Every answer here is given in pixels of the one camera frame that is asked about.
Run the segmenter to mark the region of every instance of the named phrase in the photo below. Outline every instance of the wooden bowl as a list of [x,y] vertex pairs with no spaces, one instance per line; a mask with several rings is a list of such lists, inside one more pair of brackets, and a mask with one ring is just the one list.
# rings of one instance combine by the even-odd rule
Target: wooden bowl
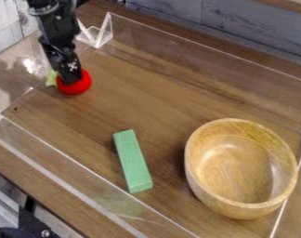
[[282,138],[240,119],[205,124],[186,143],[186,178],[202,202],[229,218],[258,218],[280,208],[297,181]]

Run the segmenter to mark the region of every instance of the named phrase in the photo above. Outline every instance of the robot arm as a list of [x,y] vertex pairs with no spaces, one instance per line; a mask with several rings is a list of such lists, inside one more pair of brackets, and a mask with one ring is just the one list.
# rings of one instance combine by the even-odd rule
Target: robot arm
[[75,84],[83,77],[74,39],[81,33],[75,9],[86,1],[27,0],[29,14],[38,18],[42,31],[39,43],[66,86]]

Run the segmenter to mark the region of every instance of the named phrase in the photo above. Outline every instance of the green rectangular block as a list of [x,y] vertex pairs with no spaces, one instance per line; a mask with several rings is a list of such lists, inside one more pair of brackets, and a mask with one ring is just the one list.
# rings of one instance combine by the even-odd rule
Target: green rectangular block
[[134,131],[114,133],[114,140],[129,191],[142,192],[153,187],[153,181]]

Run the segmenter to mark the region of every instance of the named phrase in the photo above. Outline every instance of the red object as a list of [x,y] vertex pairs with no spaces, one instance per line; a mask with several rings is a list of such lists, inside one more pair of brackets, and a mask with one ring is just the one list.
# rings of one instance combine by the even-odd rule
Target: red object
[[57,86],[63,94],[77,95],[85,92],[91,86],[91,76],[86,70],[82,70],[82,78],[71,85],[65,85],[62,82],[62,77],[57,76]]

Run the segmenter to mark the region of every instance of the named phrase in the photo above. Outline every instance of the bowl rim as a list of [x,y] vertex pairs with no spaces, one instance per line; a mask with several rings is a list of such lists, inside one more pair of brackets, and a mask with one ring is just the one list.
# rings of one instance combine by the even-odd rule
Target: bowl rim
[[[205,185],[199,182],[195,174],[193,173],[193,170],[190,169],[190,165],[187,163],[187,160],[190,159],[190,146],[193,145],[194,140],[197,139],[199,133],[203,131],[203,129],[206,129],[207,127],[213,126],[214,124],[220,124],[220,123],[225,123],[225,122],[241,122],[241,123],[248,123],[253,126],[257,126],[258,129],[264,130],[266,133],[272,134],[276,138],[280,139],[280,141],[282,142],[282,145],[285,146],[285,149],[289,153],[289,157],[292,158],[292,180],[290,183],[286,187],[286,189],[284,190],[284,192],[272,200],[262,202],[262,203],[253,203],[253,204],[246,204],[234,200],[230,200],[228,198],[225,198],[224,196],[218,195],[215,192],[213,192],[209,188],[205,187]],[[292,151],[292,148],[289,146],[289,144],[286,143],[286,141],[278,136],[277,133],[273,132],[273,130],[270,128],[268,128],[266,126],[245,120],[245,119],[238,119],[238,118],[222,118],[218,120],[214,120],[206,124],[203,124],[202,126],[199,126],[199,128],[197,128],[197,130],[193,132],[193,134],[189,137],[189,140],[186,142],[186,177],[190,175],[193,180],[195,181],[197,185],[201,187],[201,189],[213,197],[215,198],[218,201],[241,207],[241,208],[250,208],[250,209],[260,209],[260,208],[266,208],[270,207],[273,205],[278,205],[281,204],[286,198],[289,197],[289,195],[293,192],[293,189],[296,187],[296,183],[297,183],[297,178],[298,178],[298,169],[297,169],[297,160]]]

